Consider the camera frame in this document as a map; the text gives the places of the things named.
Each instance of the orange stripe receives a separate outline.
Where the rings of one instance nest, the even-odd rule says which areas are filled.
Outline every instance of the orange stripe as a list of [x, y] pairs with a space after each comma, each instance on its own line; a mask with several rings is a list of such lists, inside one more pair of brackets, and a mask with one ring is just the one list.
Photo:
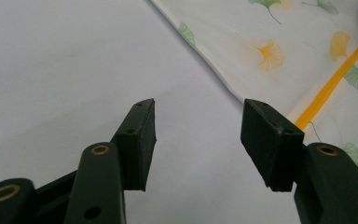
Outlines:
[[319, 110], [322, 108], [324, 103], [327, 101], [333, 90], [338, 85], [339, 81], [345, 76], [348, 70], [353, 66], [353, 64], [358, 60], [358, 48], [357, 50], [347, 59], [347, 61], [338, 68], [336, 73], [328, 80], [324, 87], [319, 91], [316, 97], [313, 99], [312, 103], [308, 108], [301, 114], [301, 116], [296, 121], [296, 126], [304, 130], [308, 123], [316, 116]]

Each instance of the cloth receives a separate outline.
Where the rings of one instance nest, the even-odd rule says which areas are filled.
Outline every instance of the cloth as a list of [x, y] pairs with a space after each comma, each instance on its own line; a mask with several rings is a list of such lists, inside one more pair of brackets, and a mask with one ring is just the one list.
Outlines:
[[151, 1], [240, 101], [272, 105], [306, 144], [358, 164], [358, 1]]

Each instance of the brass insert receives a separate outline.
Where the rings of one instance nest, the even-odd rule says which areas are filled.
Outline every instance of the brass insert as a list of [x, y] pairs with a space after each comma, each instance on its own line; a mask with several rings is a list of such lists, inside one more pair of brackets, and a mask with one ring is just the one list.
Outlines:
[[109, 151], [109, 149], [110, 148], [107, 146], [97, 146], [91, 150], [91, 153], [96, 156], [101, 156], [103, 154], [106, 154]]
[[20, 191], [20, 186], [16, 184], [6, 185], [0, 188], [0, 202], [5, 201]]
[[328, 147], [328, 146], [318, 146], [316, 147], [319, 152], [323, 153], [327, 156], [337, 156], [339, 153], [335, 148]]

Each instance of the ginkgo leaf pattern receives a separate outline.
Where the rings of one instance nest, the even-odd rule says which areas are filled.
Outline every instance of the ginkgo leaf pattern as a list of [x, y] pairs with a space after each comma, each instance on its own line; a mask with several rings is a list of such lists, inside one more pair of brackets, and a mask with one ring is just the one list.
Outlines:
[[338, 15], [338, 9], [329, 1], [327, 0], [317, 0], [317, 4], [310, 4], [306, 2], [302, 2], [305, 5], [313, 6], [313, 7], [321, 7], [330, 15]]
[[196, 47], [196, 40], [194, 34], [184, 22], [180, 23], [178, 31], [192, 47]]
[[358, 90], [358, 67], [353, 65], [345, 74], [345, 79]]
[[348, 156], [353, 160], [353, 162], [358, 165], [358, 148], [353, 143], [346, 143], [345, 147], [342, 148]]
[[344, 31], [334, 33], [330, 41], [330, 56], [336, 63], [338, 57], [348, 57], [347, 46], [351, 37]]
[[253, 4], [253, 3], [258, 3], [258, 4], [261, 4], [261, 5], [265, 6], [265, 7], [268, 9], [269, 15], [271, 15], [271, 17], [272, 17], [275, 21], [277, 21], [279, 24], [281, 24], [281, 22], [278, 21], [278, 20], [272, 15], [272, 13], [271, 13], [271, 11], [270, 11], [270, 9], [269, 9], [273, 4], [280, 3], [281, 0], [249, 0], [249, 2], [250, 2], [251, 4]]
[[268, 43], [264, 47], [257, 47], [250, 43], [245, 39], [242, 35], [236, 33], [246, 44], [248, 44], [253, 49], [256, 49], [263, 56], [263, 60], [261, 61], [258, 67], [265, 71], [270, 72], [272, 69], [278, 68], [283, 65], [284, 55], [282, 53], [282, 49], [279, 45], [275, 43], [275, 41], [269, 39]]

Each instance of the green leaf print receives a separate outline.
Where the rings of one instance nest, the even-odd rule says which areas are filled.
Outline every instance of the green leaf print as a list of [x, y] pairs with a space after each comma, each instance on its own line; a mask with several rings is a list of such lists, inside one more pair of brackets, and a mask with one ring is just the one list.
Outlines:
[[356, 67], [356, 65], [353, 65], [344, 77], [356, 90], [358, 90], [358, 67]]
[[344, 150], [348, 156], [351, 157], [353, 162], [358, 165], [358, 148], [353, 143], [346, 143], [342, 150]]
[[178, 31], [192, 47], [196, 47], [196, 40], [194, 38], [194, 34], [190, 29], [188, 29], [187, 25], [184, 22], [180, 23]]
[[338, 15], [338, 9], [335, 6], [333, 6], [333, 4], [328, 0], [317, 0], [317, 2], [318, 3], [316, 5], [305, 3], [305, 2], [303, 2], [303, 4], [313, 7], [321, 7], [322, 9], [324, 9], [324, 11], [326, 11], [330, 15]]
[[268, 9], [269, 15], [271, 15], [271, 17], [272, 17], [275, 21], [277, 21], [279, 24], [281, 24], [274, 16], [272, 16], [271, 11], [269, 10], [269, 8], [270, 8], [273, 4], [275, 4], [275, 3], [280, 3], [281, 0], [249, 0], [249, 2], [250, 2], [251, 4], [253, 4], [253, 3], [258, 3], [258, 4], [261, 4], [261, 5], [265, 6], [265, 7]]

